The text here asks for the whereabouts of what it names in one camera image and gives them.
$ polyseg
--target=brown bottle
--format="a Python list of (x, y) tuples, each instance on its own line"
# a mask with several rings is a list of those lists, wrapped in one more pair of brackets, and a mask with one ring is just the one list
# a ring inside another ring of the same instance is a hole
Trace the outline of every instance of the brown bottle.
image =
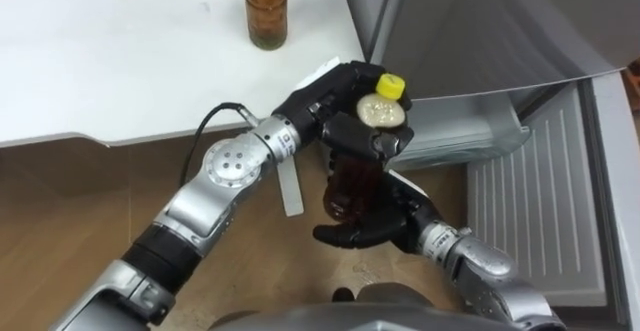
[[(397, 104), (404, 92), (404, 81), (384, 74), (376, 85), (376, 93), (363, 97), (357, 105), (358, 117), (374, 128), (394, 128), (406, 120)], [(363, 161), (336, 155), (334, 172), (323, 197), (325, 211), (339, 222), (355, 222), (371, 208), (376, 189), (384, 173), (380, 161)]]
[(249, 37), (263, 50), (275, 50), (287, 38), (287, 0), (245, 0)]

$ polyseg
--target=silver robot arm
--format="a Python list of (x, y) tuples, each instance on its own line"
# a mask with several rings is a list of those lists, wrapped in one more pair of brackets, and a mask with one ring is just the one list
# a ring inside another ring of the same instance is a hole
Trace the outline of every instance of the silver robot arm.
[(471, 235), (434, 220), (419, 252), (441, 266), (475, 313), (521, 330), (566, 330), (545, 297), (518, 276), (513, 260)]
[(236, 205), (267, 168), (299, 146), (295, 128), (277, 115), (215, 143), (198, 174), (50, 330), (135, 331), (159, 325), (175, 294), (229, 226)]

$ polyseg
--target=glass bottle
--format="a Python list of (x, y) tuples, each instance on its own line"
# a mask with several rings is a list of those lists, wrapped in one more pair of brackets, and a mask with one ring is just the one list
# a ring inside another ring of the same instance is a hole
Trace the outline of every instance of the glass bottle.
[[(356, 108), (360, 120), (375, 128), (392, 129), (402, 125), (406, 115), (396, 101), (402, 96), (404, 87), (404, 81), (398, 76), (382, 75), (376, 85), (376, 93), (366, 95), (358, 102)], [(334, 172), (329, 179), (323, 205), (334, 220), (353, 223), (373, 206), (385, 164), (332, 155)]]
[(287, 0), (245, 0), (249, 38), (263, 50), (275, 50), (287, 38)]

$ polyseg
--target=white countertop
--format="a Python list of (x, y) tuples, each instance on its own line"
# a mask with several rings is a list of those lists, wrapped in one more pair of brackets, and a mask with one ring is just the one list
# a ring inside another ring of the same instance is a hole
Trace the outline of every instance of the white countertop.
[(346, 0), (288, 3), (287, 41), (267, 52), (244, 0), (0, 0), (0, 146), (184, 135), (224, 101), (266, 117), (325, 61), (362, 59)]

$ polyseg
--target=bottle cap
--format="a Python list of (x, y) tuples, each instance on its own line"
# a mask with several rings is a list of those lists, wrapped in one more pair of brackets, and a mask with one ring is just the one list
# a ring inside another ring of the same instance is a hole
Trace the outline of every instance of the bottle cap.
[(404, 80), (400, 76), (387, 73), (380, 76), (380, 80), (376, 85), (376, 92), (382, 97), (398, 100), (402, 97), (404, 87)]

